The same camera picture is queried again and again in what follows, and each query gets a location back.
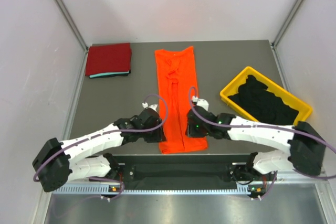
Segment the orange t shirt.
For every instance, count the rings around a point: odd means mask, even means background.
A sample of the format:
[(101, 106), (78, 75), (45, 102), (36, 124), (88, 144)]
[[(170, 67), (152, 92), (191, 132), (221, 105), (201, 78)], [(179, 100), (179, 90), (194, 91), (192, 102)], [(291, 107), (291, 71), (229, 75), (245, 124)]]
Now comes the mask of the orange t shirt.
[(155, 51), (158, 91), (167, 104), (159, 102), (160, 117), (168, 117), (163, 125), (165, 141), (159, 143), (162, 154), (203, 151), (208, 148), (205, 137), (191, 138), (187, 129), (187, 114), (190, 110), (188, 101), (189, 88), (197, 87), (194, 47), (182, 51)]

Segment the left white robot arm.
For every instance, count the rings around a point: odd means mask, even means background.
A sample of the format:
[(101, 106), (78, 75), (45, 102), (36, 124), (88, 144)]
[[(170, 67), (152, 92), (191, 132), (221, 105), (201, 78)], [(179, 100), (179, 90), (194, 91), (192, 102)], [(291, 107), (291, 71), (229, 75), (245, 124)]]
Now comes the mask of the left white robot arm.
[(33, 181), (39, 182), (45, 192), (51, 192), (72, 180), (95, 177), (114, 180), (119, 174), (117, 163), (110, 154), (96, 154), (136, 142), (140, 138), (147, 143), (163, 142), (165, 120), (150, 106), (139, 115), (120, 118), (81, 137), (63, 141), (51, 138), (32, 162), (35, 170)]

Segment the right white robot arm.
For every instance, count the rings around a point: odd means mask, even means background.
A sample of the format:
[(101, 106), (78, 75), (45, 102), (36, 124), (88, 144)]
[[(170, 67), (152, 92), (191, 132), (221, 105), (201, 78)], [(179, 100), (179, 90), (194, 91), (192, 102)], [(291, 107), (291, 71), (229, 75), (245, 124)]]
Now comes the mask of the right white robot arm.
[(245, 174), (252, 180), (270, 172), (295, 170), (318, 178), (325, 154), (325, 141), (306, 122), (297, 126), (277, 126), (249, 121), (228, 113), (214, 115), (201, 106), (187, 114), (186, 135), (191, 138), (210, 136), (218, 140), (245, 141), (273, 148), (271, 152), (251, 153)]

